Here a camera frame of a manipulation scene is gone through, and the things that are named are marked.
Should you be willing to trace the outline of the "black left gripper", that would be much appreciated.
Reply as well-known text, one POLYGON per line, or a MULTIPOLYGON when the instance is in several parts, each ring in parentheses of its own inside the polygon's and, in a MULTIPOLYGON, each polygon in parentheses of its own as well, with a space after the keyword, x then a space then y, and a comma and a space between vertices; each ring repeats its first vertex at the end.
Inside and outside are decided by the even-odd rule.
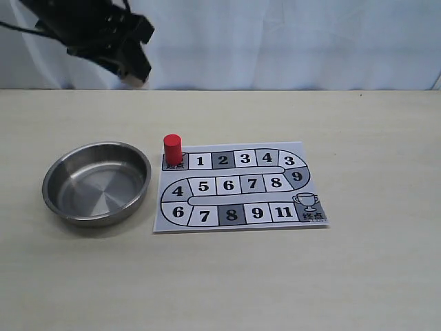
POLYGON ((22 1, 36 27, 60 41, 69 55, 91 61, 124 80, 145 83, 152 69, 143 49, 154 26, 146 16, 113 1, 22 1))

